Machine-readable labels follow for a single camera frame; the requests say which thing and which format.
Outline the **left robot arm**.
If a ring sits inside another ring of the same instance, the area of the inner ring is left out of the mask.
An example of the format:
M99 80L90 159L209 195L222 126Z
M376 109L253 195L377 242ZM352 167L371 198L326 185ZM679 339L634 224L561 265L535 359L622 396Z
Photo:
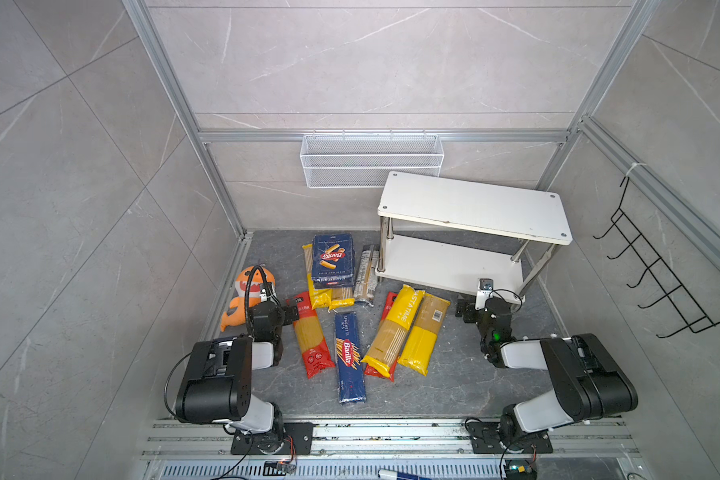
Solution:
M186 364L175 398L169 398L170 378L163 403L175 419L189 424L218 424L241 439L252 452L279 452L288 442L279 407L253 393L252 372L279 364L282 329L298 317L295 307L282 304L264 267L248 270L242 300L246 332L233 337L195 343L180 359Z

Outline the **yellow barcode spaghetti bag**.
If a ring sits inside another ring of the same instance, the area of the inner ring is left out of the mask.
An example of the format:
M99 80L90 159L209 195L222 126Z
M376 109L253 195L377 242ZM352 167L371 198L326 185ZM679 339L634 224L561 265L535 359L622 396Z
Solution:
M427 376L429 363L445 320L449 300L424 294L398 363Z

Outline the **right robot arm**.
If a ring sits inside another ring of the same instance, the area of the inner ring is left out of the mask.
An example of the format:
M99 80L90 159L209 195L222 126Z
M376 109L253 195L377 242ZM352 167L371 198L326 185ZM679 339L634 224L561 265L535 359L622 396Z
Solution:
M455 316L477 326L481 352L494 367L545 371L552 384L546 393L506 406L497 421L467 419L476 453L550 453L549 430L638 406L634 385L593 334L520 340L512 334L512 307L500 296L481 307L460 298Z

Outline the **red spaghetti bag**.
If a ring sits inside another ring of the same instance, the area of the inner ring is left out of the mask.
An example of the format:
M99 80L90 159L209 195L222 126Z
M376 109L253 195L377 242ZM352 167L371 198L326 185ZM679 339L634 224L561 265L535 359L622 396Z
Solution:
M381 315L382 321L384 321L387 318L397 296L398 296L398 294L394 291L389 292L387 294L384 309L383 309L383 312ZM391 382L394 381L394 372L395 372L396 366L397 366L397 362L394 362L390 369L390 376L387 377L387 380L390 380ZM373 366L371 366L369 364L365 365L364 374L366 376L384 378L384 376L377 369L375 369Z
M312 307L308 292L300 293L288 300L289 306L295 306L298 319L293 323L296 339L308 379L323 370L335 368L326 338L318 318Z

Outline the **yellow Pastatime spaghetti bag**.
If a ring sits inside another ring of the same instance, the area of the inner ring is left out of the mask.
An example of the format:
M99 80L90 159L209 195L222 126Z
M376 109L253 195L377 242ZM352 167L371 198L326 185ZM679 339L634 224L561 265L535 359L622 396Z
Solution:
M404 285L399 292L392 293L386 313L380 322L377 334L363 359L378 375L391 379L394 366L407 339L417 310L424 298L424 290Z

